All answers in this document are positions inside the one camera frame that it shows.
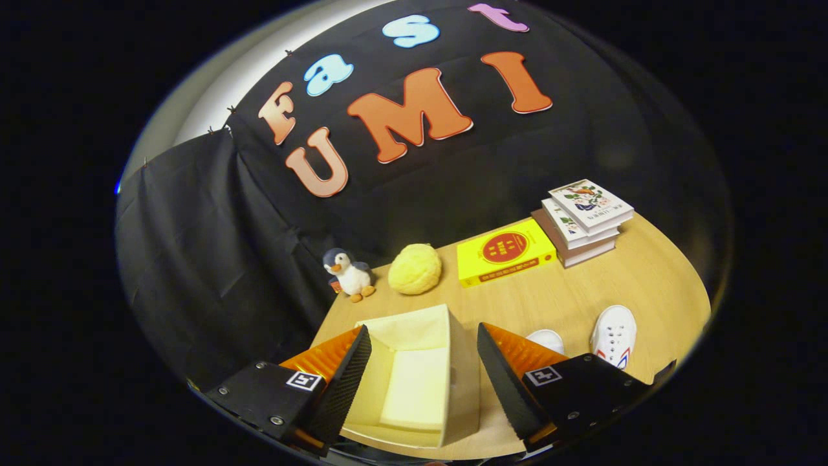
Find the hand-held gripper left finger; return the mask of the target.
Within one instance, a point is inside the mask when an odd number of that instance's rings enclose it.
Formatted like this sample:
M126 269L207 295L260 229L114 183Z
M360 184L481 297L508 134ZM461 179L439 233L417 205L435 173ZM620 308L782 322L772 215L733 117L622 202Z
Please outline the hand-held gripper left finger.
M263 436L325 456L339 437L371 352L369 330L361 325L284 362L252 363L205 397Z

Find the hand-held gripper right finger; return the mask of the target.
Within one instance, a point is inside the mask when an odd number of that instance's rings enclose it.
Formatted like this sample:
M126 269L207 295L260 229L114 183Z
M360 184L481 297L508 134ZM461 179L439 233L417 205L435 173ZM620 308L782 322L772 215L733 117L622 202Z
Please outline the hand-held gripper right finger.
M488 322L478 327L478 354L530 454L571 445L618 421L675 369L669 363L646 384L595 354L566 357Z

